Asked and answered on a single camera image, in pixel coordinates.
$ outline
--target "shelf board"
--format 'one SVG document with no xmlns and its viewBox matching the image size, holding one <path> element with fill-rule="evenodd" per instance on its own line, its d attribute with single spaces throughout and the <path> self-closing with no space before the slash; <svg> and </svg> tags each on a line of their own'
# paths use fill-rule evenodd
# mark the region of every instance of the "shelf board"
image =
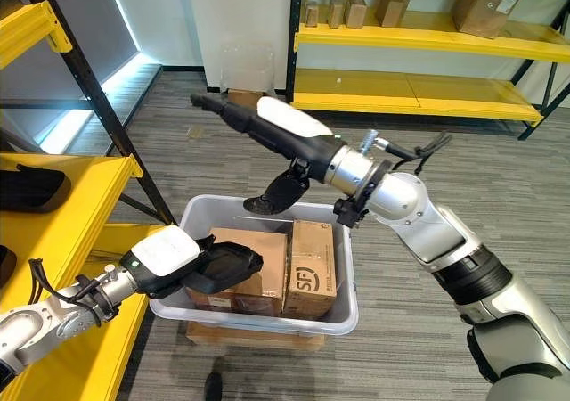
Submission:
<svg viewBox="0 0 570 401">
<path fill-rule="evenodd" d="M 66 53 L 71 42 L 49 2 L 26 4 L 0 20 L 0 70 L 46 38 L 54 52 Z"/>
<path fill-rule="evenodd" d="M 362 29 L 341 25 L 331 29 L 326 23 L 328 8 L 319 7 L 319 23 L 301 23 L 295 49 L 300 43 L 402 47 L 463 53 L 482 53 L 531 60 L 570 62 L 570 43 L 548 25 L 508 21 L 498 37 L 484 38 L 460 33 L 449 13 L 409 11 L 398 28 L 380 27 L 372 9 L 366 13 Z"/>
<path fill-rule="evenodd" d="M 100 274 L 106 264 L 117 262 L 116 256 L 122 256 L 160 227 L 105 225 L 94 244 L 97 257 L 89 257 L 79 272 L 90 277 Z M 110 323 L 67 340 L 32 365 L 7 388 L 6 399 L 114 400 L 147 305 L 143 295 L 125 300 Z"/>
<path fill-rule="evenodd" d="M 305 110 L 542 119 L 506 80 L 382 71 L 297 69 L 292 105 Z"/>
<path fill-rule="evenodd" d="M 56 289 L 72 283 L 129 177 L 142 175 L 133 157 L 0 154 L 1 169 L 15 170 L 18 163 L 63 171 L 71 192 L 59 208 L 46 214 L 0 211 L 0 242 L 17 257 L 14 274 L 0 291 L 0 314 L 28 303 L 30 258 L 44 260 L 45 273 Z"/>
</svg>

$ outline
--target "metal shelf frame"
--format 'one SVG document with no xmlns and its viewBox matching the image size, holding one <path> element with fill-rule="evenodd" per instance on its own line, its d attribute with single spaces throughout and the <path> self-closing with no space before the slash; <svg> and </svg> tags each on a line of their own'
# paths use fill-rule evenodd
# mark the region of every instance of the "metal shelf frame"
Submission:
<svg viewBox="0 0 570 401">
<path fill-rule="evenodd" d="M 55 15 L 55 19 L 60 23 L 63 32 L 67 36 L 71 44 L 71 49 L 67 52 L 60 53 L 61 58 L 68 66 L 69 71 L 77 82 L 77 85 L 83 92 L 85 100 L 3 100 L 0 102 L 0 108 L 34 108 L 34 109 L 90 109 L 101 121 L 105 131 L 109 135 L 115 147 L 122 156 L 133 155 L 134 159 L 142 169 L 142 177 L 137 178 L 142 189 L 149 198 L 154 209 L 144 205 L 138 200 L 130 198 L 125 194 L 121 195 L 124 203 L 150 215 L 163 223 L 170 225 L 176 224 L 175 218 L 170 212 L 168 205 L 162 198 L 159 189 L 152 180 L 149 171 L 143 164 L 139 153 L 136 151 L 133 143 L 128 137 L 125 127 L 121 124 L 117 114 L 102 91 L 99 81 L 95 77 L 91 66 L 87 61 L 79 43 L 75 39 L 65 16 L 56 0 L 29 0 L 32 4 L 41 4 L 48 2 L 51 10 Z"/>
<path fill-rule="evenodd" d="M 297 69 L 297 46 L 296 46 L 296 35 L 299 32 L 300 25 L 300 13 L 301 13 L 301 0 L 290 0 L 289 8 L 289 51 L 287 59 L 287 81 L 286 81 L 286 91 L 285 95 L 287 102 L 294 101 L 295 93 L 295 76 Z M 555 17 L 554 21 L 551 22 L 550 26 L 555 30 L 559 31 L 563 36 L 566 32 L 566 24 L 568 21 L 568 14 L 570 13 L 570 0 L 567 0 L 565 5 L 562 7 L 558 15 Z M 528 71 L 535 60 L 527 59 L 522 64 L 518 71 L 515 73 L 513 78 L 510 80 L 513 86 L 515 86 L 524 74 Z M 558 63 L 552 62 L 550 66 L 550 74 L 546 83 L 544 96 L 542 99 L 542 104 L 535 105 L 534 107 L 539 111 L 542 116 L 542 120 L 537 123 L 529 123 L 528 121 L 522 121 L 525 124 L 526 130 L 518 137 L 518 140 L 525 140 L 528 138 L 538 126 L 546 120 L 546 118 L 564 101 L 564 99 L 570 94 L 570 83 L 566 85 L 560 93 L 550 99 L 550 93 L 552 89 L 552 83 L 556 75 Z"/>
</svg>

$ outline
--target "black metal shelf post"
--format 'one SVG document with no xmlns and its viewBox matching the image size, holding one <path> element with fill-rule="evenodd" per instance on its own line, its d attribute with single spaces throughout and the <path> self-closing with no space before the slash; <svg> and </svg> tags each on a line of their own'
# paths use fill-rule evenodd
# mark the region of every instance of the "black metal shelf post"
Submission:
<svg viewBox="0 0 570 401">
<path fill-rule="evenodd" d="M 293 101 L 293 93 L 295 90 L 295 68 L 297 67 L 295 35 L 299 32 L 300 18 L 301 0 L 291 0 L 289 9 L 289 49 L 287 51 L 287 85 L 285 85 L 287 102 Z"/>
<path fill-rule="evenodd" d="M 29 0 L 31 3 L 40 3 L 44 0 Z M 65 30 L 69 41 L 73 45 L 73 49 L 68 53 L 61 53 L 61 58 L 65 61 L 66 65 L 68 66 L 69 71 L 75 78 L 77 84 L 81 88 L 85 98 L 90 104 L 90 108 L 93 110 L 97 118 L 101 121 L 103 127 L 107 131 L 107 134 L 111 138 L 113 144 L 117 147 L 117 150 L 123 156 L 133 155 L 134 159 L 138 163 L 139 167 L 142 169 L 142 177 L 137 178 L 139 184 L 141 185 L 142 189 L 148 196 L 149 200 L 151 201 L 152 205 L 156 209 L 156 212 L 151 212 L 152 210 L 149 209 L 146 205 L 142 204 L 141 202 L 129 198 L 126 200 L 126 203 L 129 205 L 141 210 L 142 212 L 149 214 L 153 217 L 159 218 L 165 224 L 176 224 L 175 218 L 170 212 L 168 205 L 165 203 L 164 199 L 160 195 L 159 189 L 154 184 L 154 181 L 149 174 L 149 171 L 143 164 L 141 157 L 139 156 L 138 152 L 131 143 L 130 138 L 126 134 L 126 130 L 124 129 L 123 125 L 119 121 L 117 114 L 111 107 L 107 96 L 102 91 L 101 85 L 99 81 L 95 77 L 89 62 L 87 61 L 86 57 L 79 47 L 79 43 L 73 36 L 71 29 L 69 28 L 69 24 L 67 23 L 63 13 L 61 12 L 60 6 L 57 4 L 56 0 L 47 0 L 50 5 L 52 6 L 53 12 L 57 17 L 59 23 Z"/>
</svg>

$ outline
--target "plastic storage bin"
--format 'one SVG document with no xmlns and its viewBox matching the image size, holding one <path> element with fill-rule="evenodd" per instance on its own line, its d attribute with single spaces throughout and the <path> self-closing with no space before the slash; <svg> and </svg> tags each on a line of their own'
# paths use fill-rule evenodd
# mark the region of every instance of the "plastic storage bin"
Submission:
<svg viewBox="0 0 570 401">
<path fill-rule="evenodd" d="M 358 323 L 358 306 L 350 247 L 350 231 L 336 222 L 330 205 L 296 203 L 275 216 L 259 216 L 247 212 L 243 198 L 200 195 L 186 206 L 180 226 L 192 238 L 208 236 L 211 227 L 289 233 L 293 219 L 331 223 L 335 244 L 337 298 L 330 311 L 319 321 L 254 316 L 198 310 L 184 290 L 163 299 L 151 300 L 151 310 L 157 316 L 181 321 L 195 321 L 206 325 L 241 330 L 272 331 L 280 333 L 312 333 L 342 335 L 351 332 Z"/>
</svg>

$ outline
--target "shipping box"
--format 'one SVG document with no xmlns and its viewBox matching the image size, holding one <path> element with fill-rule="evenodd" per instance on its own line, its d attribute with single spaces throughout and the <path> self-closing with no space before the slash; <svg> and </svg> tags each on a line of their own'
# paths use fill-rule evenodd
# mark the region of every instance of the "shipping box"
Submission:
<svg viewBox="0 0 570 401">
<path fill-rule="evenodd" d="M 345 9 L 345 23 L 348 29 L 361 29 L 366 16 L 364 0 L 348 0 Z"/>
<path fill-rule="evenodd" d="M 518 0 L 456 0 L 452 9 L 458 31 L 494 38 L 507 22 Z"/>
<path fill-rule="evenodd" d="M 188 290 L 196 308 L 279 316 L 285 286 L 287 235 L 224 228 L 212 228 L 210 233 L 216 237 L 216 242 L 236 242 L 250 247 L 263 257 L 264 265 L 260 272 L 252 274 L 246 281 L 215 294 Z"/>
<path fill-rule="evenodd" d="M 337 297 L 332 226 L 295 220 L 283 316 L 315 319 Z"/>
<path fill-rule="evenodd" d="M 305 26 L 316 27 L 319 22 L 319 5 L 317 2 L 308 2 L 305 6 Z"/>
<path fill-rule="evenodd" d="M 245 105 L 253 109 L 257 108 L 259 98 L 264 96 L 263 92 L 245 91 L 243 89 L 228 89 L 228 101 L 239 105 Z"/>
<path fill-rule="evenodd" d="M 344 5 L 340 0 L 330 0 L 329 4 L 329 17 L 327 22 L 329 23 L 329 28 L 337 29 L 342 24 Z"/>
<path fill-rule="evenodd" d="M 302 336 L 276 332 L 235 330 L 188 323 L 186 337 L 197 345 L 241 346 L 247 348 L 281 348 L 316 351 L 325 342 L 324 334 Z"/>
<path fill-rule="evenodd" d="M 398 27 L 410 0 L 380 0 L 376 19 L 380 27 Z"/>
</svg>

